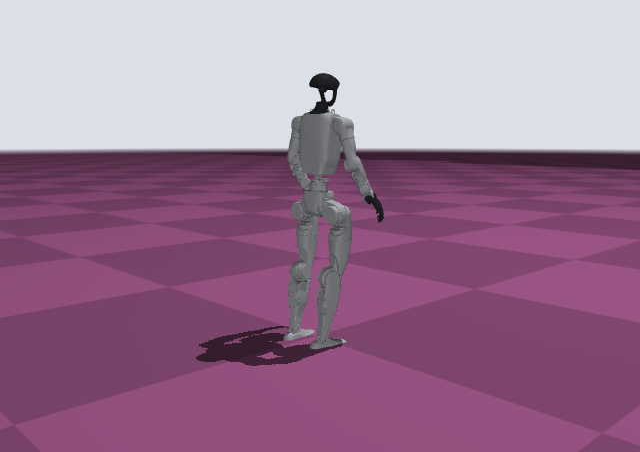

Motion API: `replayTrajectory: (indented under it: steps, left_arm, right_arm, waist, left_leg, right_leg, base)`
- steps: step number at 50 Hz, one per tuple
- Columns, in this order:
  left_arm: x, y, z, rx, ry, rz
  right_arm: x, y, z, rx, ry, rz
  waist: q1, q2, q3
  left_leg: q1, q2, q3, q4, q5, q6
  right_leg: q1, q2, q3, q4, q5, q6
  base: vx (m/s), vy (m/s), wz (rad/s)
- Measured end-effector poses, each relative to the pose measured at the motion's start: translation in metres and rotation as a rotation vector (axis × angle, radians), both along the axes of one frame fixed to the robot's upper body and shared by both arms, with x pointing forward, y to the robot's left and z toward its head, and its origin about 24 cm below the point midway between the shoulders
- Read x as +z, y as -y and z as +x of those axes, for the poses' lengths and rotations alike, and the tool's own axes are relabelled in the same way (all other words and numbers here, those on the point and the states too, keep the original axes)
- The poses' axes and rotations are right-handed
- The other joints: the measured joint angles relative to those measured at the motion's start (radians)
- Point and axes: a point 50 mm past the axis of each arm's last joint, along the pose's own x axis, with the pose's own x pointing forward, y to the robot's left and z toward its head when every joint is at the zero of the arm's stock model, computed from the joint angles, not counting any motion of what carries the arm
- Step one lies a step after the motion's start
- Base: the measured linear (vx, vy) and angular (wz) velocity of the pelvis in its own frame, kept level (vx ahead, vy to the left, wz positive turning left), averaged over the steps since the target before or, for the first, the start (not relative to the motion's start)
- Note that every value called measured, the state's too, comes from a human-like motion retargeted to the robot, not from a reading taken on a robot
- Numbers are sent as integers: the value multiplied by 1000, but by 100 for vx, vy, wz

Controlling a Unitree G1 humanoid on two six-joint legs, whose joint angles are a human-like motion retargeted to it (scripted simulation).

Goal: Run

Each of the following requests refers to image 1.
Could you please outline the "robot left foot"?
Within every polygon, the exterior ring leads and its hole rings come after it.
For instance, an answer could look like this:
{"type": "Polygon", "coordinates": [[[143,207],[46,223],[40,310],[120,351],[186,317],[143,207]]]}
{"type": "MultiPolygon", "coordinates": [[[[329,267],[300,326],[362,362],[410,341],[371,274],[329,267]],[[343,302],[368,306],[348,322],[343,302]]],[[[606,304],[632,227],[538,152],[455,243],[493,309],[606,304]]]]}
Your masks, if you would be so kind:
{"type": "MultiPolygon", "coordinates": [[[[297,328],[297,331],[298,331],[298,328],[297,328]]],[[[315,331],[312,330],[312,329],[300,329],[300,332],[298,332],[297,334],[293,334],[293,329],[291,329],[290,332],[285,333],[285,335],[283,337],[283,340],[291,341],[291,340],[295,340],[297,338],[301,338],[301,337],[305,337],[305,336],[311,335],[313,333],[315,333],[315,331]]]]}

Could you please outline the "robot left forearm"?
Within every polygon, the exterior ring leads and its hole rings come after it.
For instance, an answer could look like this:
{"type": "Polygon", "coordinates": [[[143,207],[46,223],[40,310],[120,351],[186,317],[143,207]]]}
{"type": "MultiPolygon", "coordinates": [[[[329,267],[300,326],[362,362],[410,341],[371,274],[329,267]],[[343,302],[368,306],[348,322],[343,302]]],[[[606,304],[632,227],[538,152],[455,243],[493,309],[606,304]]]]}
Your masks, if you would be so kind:
{"type": "Polygon", "coordinates": [[[310,190],[310,179],[308,179],[308,175],[307,173],[303,173],[302,171],[302,166],[300,167],[294,167],[291,164],[290,165],[290,169],[292,171],[292,174],[295,175],[296,180],[298,181],[298,184],[300,187],[303,188],[303,190],[310,190]]]}

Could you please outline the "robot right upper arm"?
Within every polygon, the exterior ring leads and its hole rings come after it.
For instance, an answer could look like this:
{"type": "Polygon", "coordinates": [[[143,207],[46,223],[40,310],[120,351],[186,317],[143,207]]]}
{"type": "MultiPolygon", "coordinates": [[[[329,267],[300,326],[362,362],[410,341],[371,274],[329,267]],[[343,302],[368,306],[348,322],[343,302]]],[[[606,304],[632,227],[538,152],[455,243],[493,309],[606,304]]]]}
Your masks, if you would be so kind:
{"type": "Polygon", "coordinates": [[[332,126],[335,133],[339,135],[342,150],[345,155],[344,168],[347,172],[358,171],[356,161],[356,144],[354,139],[354,124],[351,119],[333,116],[332,126]]]}

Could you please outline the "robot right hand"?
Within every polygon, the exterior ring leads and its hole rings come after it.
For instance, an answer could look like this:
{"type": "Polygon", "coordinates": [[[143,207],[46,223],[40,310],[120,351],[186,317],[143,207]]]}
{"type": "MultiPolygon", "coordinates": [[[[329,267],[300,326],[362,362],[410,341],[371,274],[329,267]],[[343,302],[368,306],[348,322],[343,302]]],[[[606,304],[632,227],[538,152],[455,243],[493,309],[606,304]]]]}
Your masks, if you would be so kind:
{"type": "Polygon", "coordinates": [[[367,201],[368,204],[373,204],[373,206],[377,210],[376,214],[379,213],[379,215],[377,216],[379,220],[378,222],[381,222],[384,218],[384,212],[382,209],[381,202],[377,199],[377,195],[375,193],[373,194],[374,194],[374,198],[371,195],[367,195],[365,196],[365,200],[367,201]]]}

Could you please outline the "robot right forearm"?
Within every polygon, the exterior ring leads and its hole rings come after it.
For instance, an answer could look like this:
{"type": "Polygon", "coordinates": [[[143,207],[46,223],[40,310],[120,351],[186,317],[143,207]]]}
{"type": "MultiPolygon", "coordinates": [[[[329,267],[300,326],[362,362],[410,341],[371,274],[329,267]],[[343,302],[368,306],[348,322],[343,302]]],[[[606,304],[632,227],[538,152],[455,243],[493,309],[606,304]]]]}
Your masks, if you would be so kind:
{"type": "Polygon", "coordinates": [[[355,181],[357,189],[362,195],[363,201],[367,202],[365,200],[365,196],[371,195],[374,198],[373,190],[371,189],[371,186],[370,186],[370,184],[368,182],[368,179],[366,177],[366,173],[364,171],[363,165],[362,165],[361,160],[360,160],[360,158],[358,156],[356,157],[356,161],[357,161],[357,165],[358,165],[359,170],[358,171],[354,171],[352,173],[351,177],[352,177],[353,181],[355,181]]]}

